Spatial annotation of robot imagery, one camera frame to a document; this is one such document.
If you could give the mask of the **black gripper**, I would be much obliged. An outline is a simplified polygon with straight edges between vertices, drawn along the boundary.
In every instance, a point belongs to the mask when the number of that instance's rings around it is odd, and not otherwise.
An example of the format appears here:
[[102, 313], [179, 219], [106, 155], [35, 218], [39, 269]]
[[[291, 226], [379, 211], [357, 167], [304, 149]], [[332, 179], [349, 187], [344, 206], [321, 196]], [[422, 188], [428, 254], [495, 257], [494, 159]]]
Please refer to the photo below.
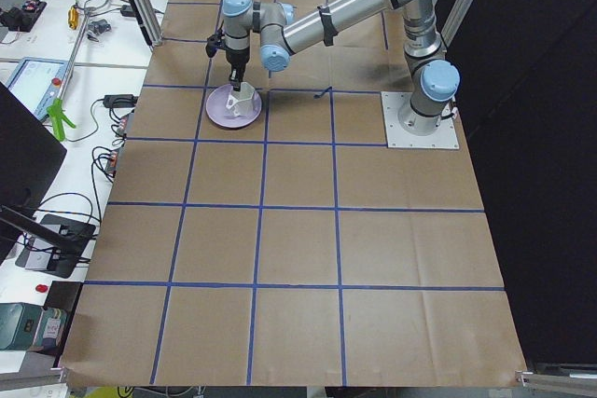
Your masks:
[[227, 49], [227, 62], [230, 64], [229, 82], [234, 91], [242, 89], [242, 82], [246, 65], [248, 64], [248, 49]]

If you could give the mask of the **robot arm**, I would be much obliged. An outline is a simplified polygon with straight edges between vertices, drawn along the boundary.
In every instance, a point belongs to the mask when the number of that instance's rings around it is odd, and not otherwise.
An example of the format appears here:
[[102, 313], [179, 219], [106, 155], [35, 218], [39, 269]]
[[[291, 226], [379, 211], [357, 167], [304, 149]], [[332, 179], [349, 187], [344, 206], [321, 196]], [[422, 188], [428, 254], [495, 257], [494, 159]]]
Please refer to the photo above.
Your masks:
[[262, 101], [243, 79], [252, 34], [260, 38], [262, 66], [282, 72], [293, 55], [318, 43], [331, 47], [340, 32], [386, 9], [402, 11], [407, 37], [404, 55], [414, 83], [413, 93], [399, 109], [399, 123], [414, 135], [433, 134], [447, 119], [444, 109], [460, 84], [457, 68], [443, 55], [433, 0], [333, 0], [300, 19], [281, 2], [222, 0], [223, 24], [209, 37], [206, 53], [214, 57], [223, 50], [230, 74], [228, 83], [209, 95], [208, 117], [228, 129], [245, 127], [258, 118]]

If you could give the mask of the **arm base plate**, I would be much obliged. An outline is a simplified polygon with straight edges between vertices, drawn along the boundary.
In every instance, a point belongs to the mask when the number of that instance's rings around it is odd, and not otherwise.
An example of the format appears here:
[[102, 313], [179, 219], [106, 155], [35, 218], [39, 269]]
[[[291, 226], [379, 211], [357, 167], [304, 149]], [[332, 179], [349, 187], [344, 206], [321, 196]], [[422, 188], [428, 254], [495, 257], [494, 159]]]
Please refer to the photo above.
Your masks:
[[412, 93], [382, 91], [382, 114], [387, 147], [391, 149], [458, 150], [455, 118], [447, 104], [436, 117], [417, 114]]

